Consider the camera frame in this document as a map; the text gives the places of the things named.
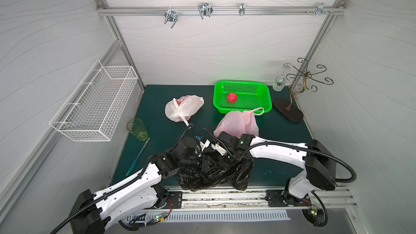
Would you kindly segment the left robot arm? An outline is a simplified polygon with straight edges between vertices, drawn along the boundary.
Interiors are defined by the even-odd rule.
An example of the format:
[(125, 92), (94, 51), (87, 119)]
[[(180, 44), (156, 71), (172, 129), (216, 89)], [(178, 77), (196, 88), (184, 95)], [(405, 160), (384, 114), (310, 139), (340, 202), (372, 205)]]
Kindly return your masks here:
[(205, 137), (182, 134), (174, 147), (150, 156), (130, 177), (95, 193), (85, 190), (79, 194), (68, 218), (52, 233), (69, 224), (74, 234), (103, 234), (136, 210), (164, 206), (169, 193), (162, 181), (181, 169), (197, 168), (206, 146)]

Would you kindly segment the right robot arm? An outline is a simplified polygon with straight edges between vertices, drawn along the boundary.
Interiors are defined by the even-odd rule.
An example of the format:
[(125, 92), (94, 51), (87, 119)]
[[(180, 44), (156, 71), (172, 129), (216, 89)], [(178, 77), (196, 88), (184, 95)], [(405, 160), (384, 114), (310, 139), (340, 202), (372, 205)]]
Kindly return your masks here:
[(240, 138), (221, 132), (214, 141), (235, 161), (244, 158), (271, 159), (292, 164), (301, 172), (287, 180), (282, 191), (267, 190), (269, 207), (303, 207), (304, 218), (315, 227), (328, 223), (328, 212), (316, 190), (333, 191), (339, 183), (357, 179), (354, 169), (333, 156), (318, 140), (308, 143), (284, 143), (242, 134)]

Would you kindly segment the black plastic bag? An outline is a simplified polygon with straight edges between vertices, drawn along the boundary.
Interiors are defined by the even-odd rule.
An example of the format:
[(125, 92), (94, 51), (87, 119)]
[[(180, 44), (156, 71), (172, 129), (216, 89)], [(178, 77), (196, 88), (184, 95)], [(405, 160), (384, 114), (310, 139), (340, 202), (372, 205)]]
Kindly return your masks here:
[(252, 158), (229, 163), (219, 156), (203, 155), (197, 168), (180, 169), (176, 179), (184, 190), (199, 191), (230, 185), (238, 191), (244, 191), (254, 165)]

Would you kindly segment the red apple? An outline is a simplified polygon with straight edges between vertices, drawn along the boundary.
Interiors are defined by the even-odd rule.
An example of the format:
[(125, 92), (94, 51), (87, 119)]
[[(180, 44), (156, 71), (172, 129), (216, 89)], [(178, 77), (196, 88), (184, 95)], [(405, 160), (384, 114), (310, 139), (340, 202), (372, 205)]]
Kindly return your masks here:
[(226, 99), (229, 103), (235, 103), (238, 99), (238, 95), (236, 93), (228, 93)]

